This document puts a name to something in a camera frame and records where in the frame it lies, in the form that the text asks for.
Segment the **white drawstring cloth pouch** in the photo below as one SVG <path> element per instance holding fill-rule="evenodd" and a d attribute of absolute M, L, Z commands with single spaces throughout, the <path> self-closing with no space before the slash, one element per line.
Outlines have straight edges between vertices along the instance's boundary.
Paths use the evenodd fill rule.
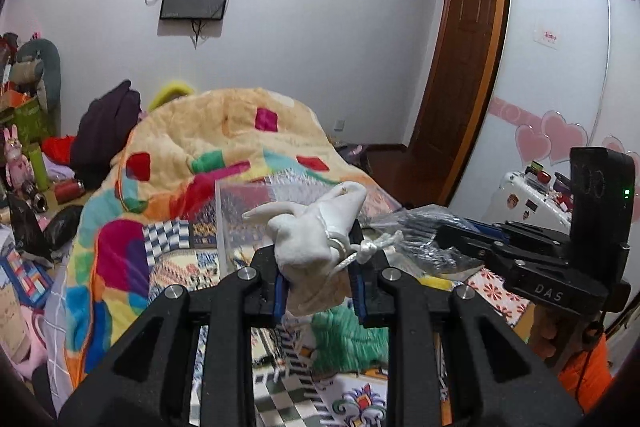
<path fill-rule="evenodd" d="M 397 231 L 373 241 L 349 238 L 367 194 L 364 185 L 343 182 L 309 205 L 267 202 L 244 212 L 243 220 L 267 227 L 274 259 L 290 283 L 325 282 L 354 262 L 363 265 L 402 237 Z"/>

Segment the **white suitcase with stickers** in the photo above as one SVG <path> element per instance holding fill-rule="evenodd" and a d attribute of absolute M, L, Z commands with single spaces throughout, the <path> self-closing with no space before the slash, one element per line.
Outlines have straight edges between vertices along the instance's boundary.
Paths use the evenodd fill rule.
<path fill-rule="evenodd" d="M 562 193 L 551 187 L 551 176 L 538 161 L 524 171 L 507 172 L 491 195 L 482 220 L 495 223 L 518 222 L 563 233 L 570 231 L 572 215 L 556 196 Z"/>

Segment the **black tracker box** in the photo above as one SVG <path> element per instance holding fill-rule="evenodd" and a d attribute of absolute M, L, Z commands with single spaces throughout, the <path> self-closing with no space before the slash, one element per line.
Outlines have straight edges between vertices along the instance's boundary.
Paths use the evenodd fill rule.
<path fill-rule="evenodd" d="M 634 181 L 630 156 L 606 147 L 573 147 L 570 240 L 582 246 L 625 244 L 634 209 Z"/>

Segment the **clear plastic bag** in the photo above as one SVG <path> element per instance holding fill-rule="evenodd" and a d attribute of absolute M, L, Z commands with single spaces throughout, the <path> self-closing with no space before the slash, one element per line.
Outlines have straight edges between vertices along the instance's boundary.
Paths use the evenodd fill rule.
<path fill-rule="evenodd" d="M 480 271 L 483 263 L 462 254 L 454 246 L 442 246 L 438 243 L 435 237 L 443 225 L 452 225 L 465 232 L 480 231 L 471 221 L 454 215 L 446 207 L 434 204 L 401 209 L 378 217 L 369 223 L 369 228 L 390 235 L 401 231 L 401 239 L 394 244 L 395 251 L 428 275 L 465 281 Z"/>

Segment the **patterned patchwork bed cover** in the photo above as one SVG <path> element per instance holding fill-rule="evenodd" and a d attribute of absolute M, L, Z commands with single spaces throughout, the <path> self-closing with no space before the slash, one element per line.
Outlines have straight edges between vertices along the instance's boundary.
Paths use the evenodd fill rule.
<path fill-rule="evenodd" d="M 171 284 L 189 291 L 217 284 L 219 259 L 215 247 L 215 223 L 206 220 L 206 244 L 191 248 L 192 223 L 184 220 L 142 225 L 118 219 L 99 234 L 98 259 L 116 274 L 129 274 L 155 299 Z M 252 352 L 256 360 L 254 389 L 262 426 L 357 426 L 363 421 L 335 413 L 331 407 L 340 392 L 349 399 L 373 398 L 380 407 L 387 387 L 386 366 L 361 373 L 317 376 L 311 372 L 316 342 L 310 317 L 286 314 L 276 329 L 255 329 Z"/>

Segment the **green knitted cloth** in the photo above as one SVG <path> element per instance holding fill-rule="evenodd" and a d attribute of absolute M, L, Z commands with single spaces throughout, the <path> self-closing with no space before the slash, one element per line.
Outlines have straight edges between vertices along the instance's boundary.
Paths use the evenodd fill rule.
<path fill-rule="evenodd" d="M 388 364 L 388 329 L 365 329 L 352 308 L 338 306 L 314 314 L 311 332 L 316 342 L 314 375 L 361 373 Z"/>

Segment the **white wardrobe with hearts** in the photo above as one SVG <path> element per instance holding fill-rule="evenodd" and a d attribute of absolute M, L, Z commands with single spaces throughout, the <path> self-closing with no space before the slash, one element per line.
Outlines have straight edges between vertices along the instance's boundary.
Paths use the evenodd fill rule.
<path fill-rule="evenodd" d="M 509 0 L 487 114 L 450 207 L 478 219 L 503 176 L 567 173 L 574 146 L 639 156 L 639 0 Z"/>

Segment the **clear plastic storage bin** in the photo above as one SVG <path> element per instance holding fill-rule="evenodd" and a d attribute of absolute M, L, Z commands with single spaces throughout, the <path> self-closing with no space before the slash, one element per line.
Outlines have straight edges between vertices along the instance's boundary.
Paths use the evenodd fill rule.
<path fill-rule="evenodd" d="M 340 305 L 350 295 L 348 269 L 390 243 L 352 231 L 399 205 L 376 184 L 327 184 L 295 170 L 264 181 L 225 183 L 216 195 L 218 248 L 230 261 L 271 246 L 288 282 L 286 309 L 296 317 Z"/>

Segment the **red thermos bottle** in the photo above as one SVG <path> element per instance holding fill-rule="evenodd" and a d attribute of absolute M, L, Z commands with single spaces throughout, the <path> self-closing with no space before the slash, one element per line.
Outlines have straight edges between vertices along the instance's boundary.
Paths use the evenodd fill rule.
<path fill-rule="evenodd" d="M 64 205 L 81 198 L 85 191 L 84 184 L 77 179 L 64 180 L 53 187 L 53 194 L 58 205 Z"/>

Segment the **colourful patchwork fleece blanket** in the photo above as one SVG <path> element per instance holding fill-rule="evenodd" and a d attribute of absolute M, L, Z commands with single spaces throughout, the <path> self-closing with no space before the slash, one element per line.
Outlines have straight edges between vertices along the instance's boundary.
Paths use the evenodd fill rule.
<path fill-rule="evenodd" d="M 341 158 L 316 114 L 264 89 L 221 89 L 152 110 L 128 135 L 111 172 L 85 203 L 66 269 L 64 357 L 78 386 L 146 306 L 144 254 L 128 247 L 143 225 L 196 216 L 219 181 L 256 181 L 299 171 L 327 184 L 367 187 L 373 219 L 398 205 Z"/>

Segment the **pink bunny plush toy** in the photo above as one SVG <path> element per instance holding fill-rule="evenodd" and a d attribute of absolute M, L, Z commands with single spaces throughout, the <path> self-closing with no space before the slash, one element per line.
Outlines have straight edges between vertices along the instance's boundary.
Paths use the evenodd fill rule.
<path fill-rule="evenodd" d="M 13 191 L 22 191 L 25 182 L 34 181 L 32 165 L 23 152 L 23 145 L 18 139 L 16 124 L 3 128 L 4 158 L 6 158 L 6 181 Z"/>

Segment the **green bottle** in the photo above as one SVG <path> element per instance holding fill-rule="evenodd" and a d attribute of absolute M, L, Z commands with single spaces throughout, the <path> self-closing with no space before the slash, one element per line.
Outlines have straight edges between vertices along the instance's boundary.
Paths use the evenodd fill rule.
<path fill-rule="evenodd" d="M 47 189 L 49 188 L 49 176 L 39 144 L 30 144 L 27 149 L 27 154 L 29 161 L 32 164 L 32 171 L 34 172 L 34 178 L 38 190 L 40 192 L 47 191 Z"/>

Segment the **dark purple jacket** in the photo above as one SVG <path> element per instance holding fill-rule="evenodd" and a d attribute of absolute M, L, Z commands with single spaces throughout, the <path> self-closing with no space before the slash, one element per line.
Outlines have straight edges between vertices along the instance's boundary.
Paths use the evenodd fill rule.
<path fill-rule="evenodd" d="M 70 148 L 70 168 L 87 190 L 96 190 L 111 171 L 141 114 L 140 93 L 130 80 L 91 102 Z"/>

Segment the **green box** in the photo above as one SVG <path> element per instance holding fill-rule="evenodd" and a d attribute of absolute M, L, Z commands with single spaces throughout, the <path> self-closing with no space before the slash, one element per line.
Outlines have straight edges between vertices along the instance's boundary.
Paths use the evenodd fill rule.
<path fill-rule="evenodd" d="M 17 108 L 7 108 L 1 113 L 1 126 L 17 127 L 18 139 L 23 145 L 41 143 L 55 135 L 53 118 L 41 107 L 36 98 Z"/>

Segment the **brown wooden door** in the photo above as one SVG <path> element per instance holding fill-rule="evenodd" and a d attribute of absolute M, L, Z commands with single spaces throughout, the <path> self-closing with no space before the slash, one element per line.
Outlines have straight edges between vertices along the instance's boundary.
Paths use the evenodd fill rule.
<path fill-rule="evenodd" d="M 444 0 L 430 72 L 405 160 L 401 198 L 446 204 L 471 153 L 488 95 L 504 0 Z"/>

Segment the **green dinosaur plush toy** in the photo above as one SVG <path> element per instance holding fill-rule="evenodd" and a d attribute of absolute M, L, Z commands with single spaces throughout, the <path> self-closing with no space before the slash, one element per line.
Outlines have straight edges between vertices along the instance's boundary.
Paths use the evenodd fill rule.
<path fill-rule="evenodd" d="M 17 51 L 10 81 L 16 87 L 34 91 L 44 113 L 60 106 L 61 59 L 58 48 L 47 39 L 32 39 Z"/>

